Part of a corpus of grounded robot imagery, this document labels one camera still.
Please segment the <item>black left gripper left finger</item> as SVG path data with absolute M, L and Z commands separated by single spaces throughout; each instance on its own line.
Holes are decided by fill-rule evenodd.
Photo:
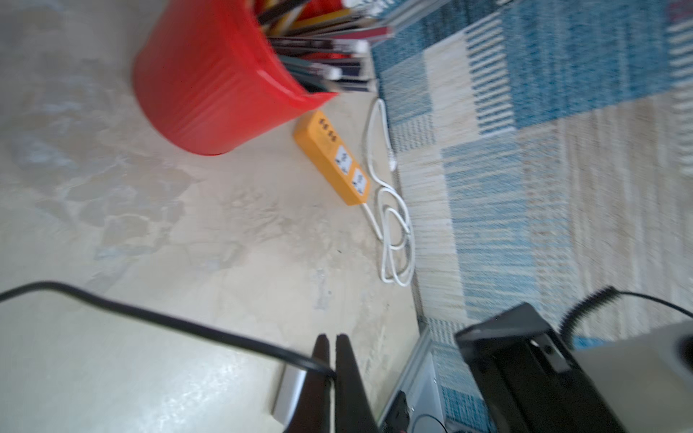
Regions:
M 288 433 L 329 432 L 331 373 L 309 371 L 288 427 Z

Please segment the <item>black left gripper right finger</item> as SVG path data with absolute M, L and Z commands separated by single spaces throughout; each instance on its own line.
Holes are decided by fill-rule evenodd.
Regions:
M 337 433 L 372 432 L 375 423 L 357 360 L 346 334 L 337 336 L 335 382 L 335 431 Z

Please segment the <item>white usb charger cube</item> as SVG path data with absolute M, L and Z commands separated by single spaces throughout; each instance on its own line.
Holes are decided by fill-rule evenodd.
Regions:
M 285 366 L 279 382 L 272 415 L 284 428 L 291 423 L 298 406 L 307 372 L 295 366 Z

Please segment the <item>orange power strip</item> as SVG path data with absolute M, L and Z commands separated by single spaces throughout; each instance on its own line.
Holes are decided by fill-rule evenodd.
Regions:
M 293 139 L 339 198 L 348 206 L 366 204 L 371 180 L 328 117 L 319 110 L 302 115 Z

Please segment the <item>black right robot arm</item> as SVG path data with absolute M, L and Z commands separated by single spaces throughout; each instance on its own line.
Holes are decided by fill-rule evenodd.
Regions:
M 528 303 L 456 333 L 500 432 L 690 432 L 692 321 L 576 350 L 590 312 L 624 296 L 606 287 L 554 329 Z

